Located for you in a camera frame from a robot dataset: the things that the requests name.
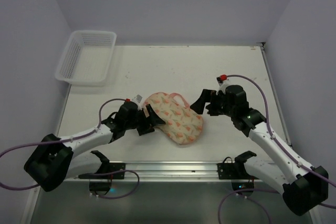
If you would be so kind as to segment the floral mesh laundry bag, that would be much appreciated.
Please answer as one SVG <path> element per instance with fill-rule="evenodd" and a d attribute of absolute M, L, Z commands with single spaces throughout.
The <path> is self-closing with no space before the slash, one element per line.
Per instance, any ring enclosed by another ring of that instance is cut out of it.
<path fill-rule="evenodd" d="M 147 105 L 165 122 L 157 128 L 176 144 L 189 145 L 200 137 L 204 120 L 180 94 L 157 92 L 143 102 L 143 108 Z"/>

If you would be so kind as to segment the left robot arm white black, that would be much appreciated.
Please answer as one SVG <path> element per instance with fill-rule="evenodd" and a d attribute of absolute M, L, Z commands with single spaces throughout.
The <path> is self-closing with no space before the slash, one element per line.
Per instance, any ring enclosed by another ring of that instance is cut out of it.
<path fill-rule="evenodd" d="M 144 135 L 165 124 L 151 105 L 141 109 L 137 103 L 126 100 L 117 112 L 100 119 L 90 130 L 65 137 L 45 136 L 25 163 L 24 171 L 46 192 L 77 175 L 108 178 L 116 169 L 96 147 L 120 139 L 127 130 Z"/>

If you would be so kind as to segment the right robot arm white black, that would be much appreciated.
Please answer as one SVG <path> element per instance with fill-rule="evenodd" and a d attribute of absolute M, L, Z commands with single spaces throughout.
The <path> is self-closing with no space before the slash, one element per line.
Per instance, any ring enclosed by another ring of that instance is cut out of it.
<path fill-rule="evenodd" d="M 234 127 L 260 146 L 271 158 L 274 167 L 265 164 L 250 152 L 236 157 L 243 170 L 282 195 L 287 207 L 302 216 L 328 199 L 328 172 L 314 167 L 299 155 L 267 124 L 267 118 L 249 106 L 247 95 L 239 85 L 225 90 L 204 89 L 190 108 L 197 114 L 204 110 L 210 116 L 226 115 Z"/>

